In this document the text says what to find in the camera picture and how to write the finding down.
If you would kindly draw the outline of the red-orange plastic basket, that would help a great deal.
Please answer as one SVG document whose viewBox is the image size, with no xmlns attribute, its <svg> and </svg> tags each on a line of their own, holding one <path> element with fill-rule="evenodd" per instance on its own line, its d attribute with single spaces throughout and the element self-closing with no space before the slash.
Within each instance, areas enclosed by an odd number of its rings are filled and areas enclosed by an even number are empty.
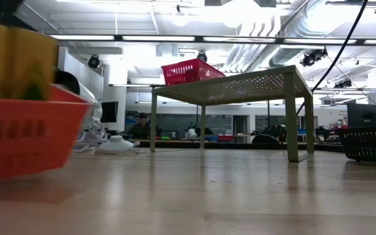
<svg viewBox="0 0 376 235">
<path fill-rule="evenodd" d="M 225 77 L 213 66 L 201 59 L 190 59 L 162 67 L 166 86 L 174 86 Z"/>
<path fill-rule="evenodd" d="M 61 168 L 89 108 L 55 86 L 47 101 L 0 99 L 0 179 Z"/>
</svg>

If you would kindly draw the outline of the black plastic basket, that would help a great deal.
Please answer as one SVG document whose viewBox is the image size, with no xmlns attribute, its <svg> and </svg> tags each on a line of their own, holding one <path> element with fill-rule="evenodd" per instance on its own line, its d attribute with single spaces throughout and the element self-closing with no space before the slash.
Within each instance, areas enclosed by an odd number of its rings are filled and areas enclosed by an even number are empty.
<svg viewBox="0 0 376 235">
<path fill-rule="evenodd" d="M 376 163 L 376 127 L 337 129 L 348 159 Z"/>
</svg>

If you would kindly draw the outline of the small black monitor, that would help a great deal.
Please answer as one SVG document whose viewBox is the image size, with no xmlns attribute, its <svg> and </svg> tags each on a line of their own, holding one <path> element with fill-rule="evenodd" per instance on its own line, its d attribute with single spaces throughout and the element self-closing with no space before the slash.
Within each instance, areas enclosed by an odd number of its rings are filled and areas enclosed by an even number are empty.
<svg viewBox="0 0 376 235">
<path fill-rule="evenodd" d="M 102 103 L 102 123 L 115 123 L 118 116 L 118 102 L 103 102 Z"/>
</svg>

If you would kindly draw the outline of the long ceiling light bar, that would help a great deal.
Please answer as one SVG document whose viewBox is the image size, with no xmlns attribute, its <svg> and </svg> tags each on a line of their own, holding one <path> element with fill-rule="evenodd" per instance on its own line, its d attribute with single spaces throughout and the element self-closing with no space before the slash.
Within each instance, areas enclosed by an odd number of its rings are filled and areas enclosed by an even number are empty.
<svg viewBox="0 0 376 235">
<path fill-rule="evenodd" d="M 59 41 L 79 42 L 178 42 L 215 44 L 275 44 L 339 46 L 376 46 L 376 38 L 286 38 L 286 37 L 238 37 L 238 36 L 192 36 L 192 35 L 53 35 Z"/>
</svg>

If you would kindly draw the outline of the person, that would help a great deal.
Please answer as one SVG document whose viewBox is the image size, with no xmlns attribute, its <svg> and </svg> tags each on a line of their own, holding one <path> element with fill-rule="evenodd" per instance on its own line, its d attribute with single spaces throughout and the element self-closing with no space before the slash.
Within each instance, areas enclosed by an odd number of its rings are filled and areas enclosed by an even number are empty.
<svg viewBox="0 0 376 235">
<path fill-rule="evenodd" d="M 150 123 L 146 113 L 139 113 L 137 115 L 138 122 L 130 128 L 130 134 L 135 139 L 148 139 L 150 134 Z"/>
</svg>

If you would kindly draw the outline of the green perforated metal shelf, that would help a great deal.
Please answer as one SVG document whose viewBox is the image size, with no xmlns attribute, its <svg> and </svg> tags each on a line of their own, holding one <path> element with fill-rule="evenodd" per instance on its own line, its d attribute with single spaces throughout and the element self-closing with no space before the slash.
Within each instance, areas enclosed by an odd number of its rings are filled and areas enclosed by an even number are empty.
<svg viewBox="0 0 376 235">
<path fill-rule="evenodd" d="M 285 101 L 287 118 L 287 158 L 299 163 L 314 156 L 313 92 L 294 65 L 247 72 L 233 76 L 153 88 L 151 92 L 151 131 L 149 149 L 155 151 L 157 97 L 195 104 L 201 107 L 200 148 L 205 148 L 206 107 L 243 102 Z M 296 99 L 304 98 L 307 153 L 298 153 Z"/>
</svg>

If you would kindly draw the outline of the black ceiling spotlight cluster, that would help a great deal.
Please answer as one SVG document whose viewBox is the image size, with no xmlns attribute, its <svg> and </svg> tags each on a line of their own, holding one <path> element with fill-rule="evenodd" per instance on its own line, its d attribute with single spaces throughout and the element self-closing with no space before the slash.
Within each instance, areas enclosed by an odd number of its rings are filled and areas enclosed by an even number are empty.
<svg viewBox="0 0 376 235">
<path fill-rule="evenodd" d="M 300 64 L 304 67 L 310 67 L 327 55 L 328 51 L 326 48 L 312 50 L 304 54 L 304 57 L 301 59 Z"/>
<path fill-rule="evenodd" d="M 347 88 L 353 85 L 350 79 L 344 79 L 335 83 L 334 88 Z"/>
</svg>

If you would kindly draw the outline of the large black monitor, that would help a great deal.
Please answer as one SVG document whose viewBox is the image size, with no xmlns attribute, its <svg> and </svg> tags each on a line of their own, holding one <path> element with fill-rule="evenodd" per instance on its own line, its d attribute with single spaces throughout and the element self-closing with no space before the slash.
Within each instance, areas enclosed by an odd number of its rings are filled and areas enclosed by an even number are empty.
<svg viewBox="0 0 376 235">
<path fill-rule="evenodd" d="M 376 127 L 376 105 L 347 104 L 349 128 Z"/>
</svg>

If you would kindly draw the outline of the black table frame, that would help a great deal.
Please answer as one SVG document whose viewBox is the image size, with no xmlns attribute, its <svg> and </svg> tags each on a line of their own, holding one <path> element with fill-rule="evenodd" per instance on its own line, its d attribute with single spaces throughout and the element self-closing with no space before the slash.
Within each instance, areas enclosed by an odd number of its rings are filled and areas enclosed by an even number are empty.
<svg viewBox="0 0 376 235">
<path fill-rule="evenodd" d="M 183 148 L 183 149 L 198 149 L 200 142 L 192 142 L 188 140 L 156 140 L 156 148 Z M 265 149 L 265 150 L 287 150 L 286 144 L 243 144 L 233 142 L 205 142 L 205 149 Z M 315 144 L 317 151 L 331 151 L 343 153 L 341 145 L 331 144 Z"/>
</svg>

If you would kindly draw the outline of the silver ceiling duct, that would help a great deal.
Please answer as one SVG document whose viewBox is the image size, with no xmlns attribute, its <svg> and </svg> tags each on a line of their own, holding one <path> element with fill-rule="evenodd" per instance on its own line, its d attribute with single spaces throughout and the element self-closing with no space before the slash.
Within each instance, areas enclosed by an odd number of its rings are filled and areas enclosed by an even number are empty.
<svg viewBox="0 0 376 235">
<path fill-rule="evenodd" d="M 309 0 L 297 15 L 281 30 L 281 37 L 325 37 L 337 27 L 344 19 L 334 16 L 336 7 L 327 5 L 329 0 Z M 270 67 L 282 67 L 293 57 L 297 56 L 302 49 L 282 48 L 269 46 L 268 49 L 275 54 L 269 59 Z"/>
</svg>

